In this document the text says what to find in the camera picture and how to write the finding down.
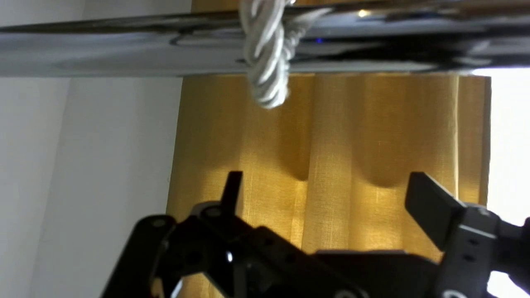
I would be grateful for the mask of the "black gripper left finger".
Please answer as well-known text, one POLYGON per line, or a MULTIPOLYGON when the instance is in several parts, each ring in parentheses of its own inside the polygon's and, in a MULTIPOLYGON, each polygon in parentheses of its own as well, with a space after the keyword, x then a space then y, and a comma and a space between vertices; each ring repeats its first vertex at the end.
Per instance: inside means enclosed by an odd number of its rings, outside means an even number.
POLYGON ((226 298, 368 298, 367 290, 267 227, 238 216, 244 174, 228 176, 223 197, 180 222, 142 219, 102 298, 173 298, 185 279, 203 274, 226 298))

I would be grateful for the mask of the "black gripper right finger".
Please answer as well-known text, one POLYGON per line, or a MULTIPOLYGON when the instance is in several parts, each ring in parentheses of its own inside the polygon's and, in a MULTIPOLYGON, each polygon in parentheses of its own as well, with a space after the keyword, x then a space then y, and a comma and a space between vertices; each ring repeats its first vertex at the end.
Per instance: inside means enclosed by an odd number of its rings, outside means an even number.
POLYGON ((443 252, 430 298, 493 298, 493 272, 530 293, 530 226, 503 221, 484 206, 466 204, 431 176, 413 173, 407 211, 443 252))

